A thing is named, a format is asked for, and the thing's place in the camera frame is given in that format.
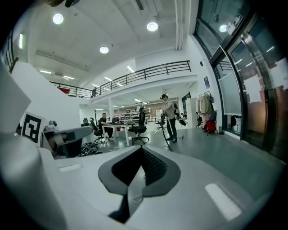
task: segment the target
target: computer monitor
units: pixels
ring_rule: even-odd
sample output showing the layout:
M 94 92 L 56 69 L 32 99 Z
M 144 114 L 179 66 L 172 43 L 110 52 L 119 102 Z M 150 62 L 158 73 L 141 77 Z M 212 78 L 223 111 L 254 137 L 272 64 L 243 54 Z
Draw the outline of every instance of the computer monitor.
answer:
M 116 123 L 117 122 L 117 117 L 113 117 L 112 118 L 112 124 Z

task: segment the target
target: white column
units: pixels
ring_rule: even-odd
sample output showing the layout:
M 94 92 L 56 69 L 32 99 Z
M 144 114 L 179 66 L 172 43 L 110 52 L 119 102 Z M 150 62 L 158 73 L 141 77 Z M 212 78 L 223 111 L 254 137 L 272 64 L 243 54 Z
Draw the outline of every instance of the white column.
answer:
M 112 121 L 112 117 L 114 117 L 114 105 L 112 102 L 111 98 L 108 98 L 108 102 L 109 102 L 109 116 L 110 116 L 110 121 Z

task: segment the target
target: grey floor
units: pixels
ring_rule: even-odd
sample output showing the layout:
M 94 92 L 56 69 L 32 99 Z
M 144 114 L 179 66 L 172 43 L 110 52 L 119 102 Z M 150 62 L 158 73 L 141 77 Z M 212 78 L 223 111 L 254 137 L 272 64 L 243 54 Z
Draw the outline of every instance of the grey floor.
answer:
M 178 137 L 182 138 L 182 131 L 177 130 L 177 133 Z M 146 145 L 169 150 L 162 135 L 160 130 L 158 133 L 146 131 L 141 136 L 149 137 L 150 141 Z M 254 200 L 273 190 L 285 167 L 284 163 L 272 155 L 228 135 L 210 134 L 207 136 L 200 128 L 183 129 L 183 135 L 184 139 L 178 139 L 175 144 L 170 143 L 175 154 L 184 154 L 203 160 L 239 184 Z M 129 132 L 129 136 L 135 137 L 135 134 Z M 91 134 L 83 139 L 83 143 L 92 142 L 95 138 L 96 136 Z M 99 144 L 99 150 L 109 152 L 115 150 L 115 147 L 125 148 L 127 147 L 125 141 L 125 132 L 119 132 L 118 138 L 106 144 Z M 145 186 L 143 176 L 144 171 L 140 168 L 129 186 L 128 200 L 131 214 L 138 207 L 132 200 L 141 194 Z

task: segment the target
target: man with backpack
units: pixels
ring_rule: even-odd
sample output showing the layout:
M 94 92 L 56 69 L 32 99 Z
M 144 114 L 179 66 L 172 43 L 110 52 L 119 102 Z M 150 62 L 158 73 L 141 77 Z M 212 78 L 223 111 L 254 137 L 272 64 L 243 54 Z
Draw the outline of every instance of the man with backpack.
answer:
M 169 100 L 167 94 L 163 94 L 161 98 L 166 103 L 163 114 L 166 115 L 170 121 L 170 125 L 167 124 L 167 130 L 169 133 L 169 138 L 167 138 L 167 140 L 168 141 L 173 140 L 172 143 L 176 143 L 177 142 L 177 131 L 176 131 L 176 127 L 175 127 L 176 118 L 175 118 L 174 103 L 173 103 L 173 101 Z

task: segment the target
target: white desk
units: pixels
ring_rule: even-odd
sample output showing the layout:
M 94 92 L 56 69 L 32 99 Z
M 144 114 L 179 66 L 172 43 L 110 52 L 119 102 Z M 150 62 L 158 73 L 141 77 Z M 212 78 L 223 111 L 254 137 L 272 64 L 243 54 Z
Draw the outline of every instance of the white desk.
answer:
M 131 122 L 128 122 L 126 124 L 103 124 L 102 125 L 102 131 L 103 131 L 103 135 L 104 135 L 104 141 L 106 143 L 106 136 L 105 136 L 105 129 L 104 127 L 109 127 L 109 128 L 114 128 L 115 129 L 115 133 L 116 133 L 116 137 L 118 138 L 118 132 L 116 130 L 117 127 L 125 127 L 125 136 L 126 136 L 126 141 L 127 141 L 127 146 L 130 146 L 129 144 L 129 139 L 128 139 L 128 126 L 129 125 L 132 125 L 132 124 L 135 124 L 138 120 L 135 120 L 135 121 L 131 121 Z

